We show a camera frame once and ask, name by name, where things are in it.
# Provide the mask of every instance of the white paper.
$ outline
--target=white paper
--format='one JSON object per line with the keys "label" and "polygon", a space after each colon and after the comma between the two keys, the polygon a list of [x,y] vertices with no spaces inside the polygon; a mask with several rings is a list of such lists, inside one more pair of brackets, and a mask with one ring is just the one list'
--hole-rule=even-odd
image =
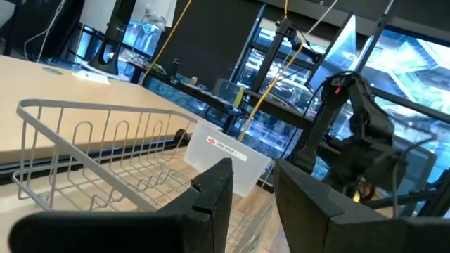
{"label": "white paper", "polygon": [[77,73],[73,73],[78,79],[90,82],[96,82],[99,84],[110,84],[108,77],[104,74],[97,74],[92,72],[87,72],[86,70],[81,70]]}

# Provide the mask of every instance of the metal wire basket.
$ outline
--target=metal wire basket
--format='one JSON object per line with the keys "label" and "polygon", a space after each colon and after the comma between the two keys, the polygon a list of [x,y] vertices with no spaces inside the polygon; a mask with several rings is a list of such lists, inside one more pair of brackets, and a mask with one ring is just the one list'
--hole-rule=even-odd
{"label": "metal wire basket", "polygon": [[[17,114],[22,153],[13,181],[19,199],[46,211],[154,212],[198,174],[183,162],[197,121],[180,112],[24,100]],[[255,215],[232,211],[226,251],[255,251],[273,205],[270,197]]]}

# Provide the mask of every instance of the yellow cable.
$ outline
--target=yellow cable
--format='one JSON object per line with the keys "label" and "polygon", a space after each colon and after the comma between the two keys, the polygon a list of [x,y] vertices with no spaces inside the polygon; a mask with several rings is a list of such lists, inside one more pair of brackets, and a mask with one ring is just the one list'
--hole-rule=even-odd
{"label": "yellow cable", "polygon": [[300,53],[300,51],[302,50],[302,48],[303,48],[303,43],[300,46],[300,48],[297,50],[297,52],[295,52],[294,56],[290,59],[288,64],[284,67],[283,71],[275,75],[275,78],[272,81],[272,83],[270,83],[269,88],[267,88],[267,90],[262,94],[262,96],[259,99],[258,103],[256,104],[255,108],[253,108],[252,113],[250,113],[250,116],[248,117],[247,122],[245,123],[242,133],[240,133],[240,136],[238,139],[239,142],[242,142],[242,140],[244,139],[245,132],[247,131],[248,127],[250,126],[250,123],[252,122],[252,119],[255,116],[256,111],[258,111],[258,108],[262,104],[262,101],[264,101],[266,96],[269,94],[270,90],[272,90],[272,88],[275,86],[276,82],[278,82],[278,79],[280,78],[280,76],[282,76],[284,74],[284,72],[292,65],[292,63],[297,58],[297,56]]}
{"label": "yellow cable", "polygon": [[289,0],[284,1],[284,18],[288,18],[288,3]]}
{"label": "yellow cable", "polygon": [[175,32],[176,28],[178,27],[178,24],[180,23],[181,19],[184,16],[184,13],[186,13],[186,11],[188,10],[189,6],[191,5],[192,0],[189,0],[189,2],[186,4],[186,6],[184,7],[183,12],[181,13],[180,17],[178,18],[178,20],[176,21],[174,28],[172,29],[172,31],[170,32],[168,38],[166,39],[166,41],[164,42],[164,44],[162,45],[162,48],[160,50],[160,52],[157,54],[155,60],[153,60],[153,62],[150,64],[150,67],[147,69],[146,73],[144,74],[143,78],[141,79],[141,81],[139,81],[139,85],[142,86],[143,81],[146,79],[146,77],[148,76],[148,73],[150,73],[152,67],[155,65],[156,61],[160,58],[162,52],[164,51],[164,49],[167,46],[167,43],[169,43],[169,40],[172,38],[173,33]]}

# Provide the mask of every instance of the wooden table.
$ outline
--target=wooden table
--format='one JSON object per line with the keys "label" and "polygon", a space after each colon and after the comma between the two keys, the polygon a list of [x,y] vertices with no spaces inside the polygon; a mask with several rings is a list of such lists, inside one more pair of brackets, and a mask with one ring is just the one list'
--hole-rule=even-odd
{"label": "wooden table", "polygon": [[[82,81],[76,78],[71,71],[58,69],[61,74],[52,74],[44,70],[45,65],[40,65],[15,58],[0,56],[0,122],[2,122],[0,131],[0,164],[7,162],[17,162],[20,159],[22,125],[23,121],[16,115],[16,108],[19,101],[24,99],[44,99],[44,100],[66,100],[80,103],[95,103],[107,105],[126,105],[140,108],[158,108],[181,112],[197,120],[203,119],[193,113],[180,108],[178,105],[165,100],[164,98],[144,89],[135,84],[129,84],[110,80],[110,85],[97,84],[94,82]],[[47,110],[42,112],[42,121],[55,128],[58,122],[59,110]],[[124,115],[117,114],[110,120],[110,124],[117,124],[123,120]],[[73,110],[65,114],[61,125],[60,133],[63,137],[71,140],[74,127],[81,121],[90,121],[94,126],[102,125],[105,121],[104,113],[89,110]],[[130,123],[130,132],[143,122],[138,122],[139,116],[130,117],[127,115],[127,121]],[[153,117],[151,124],[161,120],[161,117]],[[167,135],[173,136],[179,128],[186,126],[185,122],[177,122],[177,119],[171,120],[171,125]],[[195,125],[190,125],[189,131],[193,131]],[[114,129],[109,129],[105,136],[106,146],[111,143],[114,136]],[[94,129],[92,143],[99,144],[103,129]],[[80,131],[77,139],[79,142],[86,142],[88,139],[86,130]],[[32,129],[27,130],[27,136],[32,136]],[[123,140],[124,134],[119,133],[118,140]],[[27,148],[32,146],[32,138],[27,137]],[[40,151],[38,157],[50,157],[53,150],[52,142],[41,138],[37,142],[37,150]]]}

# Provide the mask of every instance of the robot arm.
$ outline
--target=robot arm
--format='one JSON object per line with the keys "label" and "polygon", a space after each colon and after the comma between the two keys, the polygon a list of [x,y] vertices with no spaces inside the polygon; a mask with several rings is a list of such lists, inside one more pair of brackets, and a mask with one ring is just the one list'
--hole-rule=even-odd
{"label": "robot arm", "polygon": [[[336,152],[321,152],[330,165],[324,183],[348,197],[353,197],[362,177],[385,190],[392,189],[392,170],[397,165],[397,152],[392,147],[394,125],[379,108],[371,95],[367,80],[355,72],[341,72],[322,83],[322,105],[310,131],[304,131],[289,162],[307,173],[316,164],[320,144]],[[350,99],[353,116],[350,118],[352,136],[339,141],[326,132],[342,106]],[[397,185],[406,169],[397,170]]]}

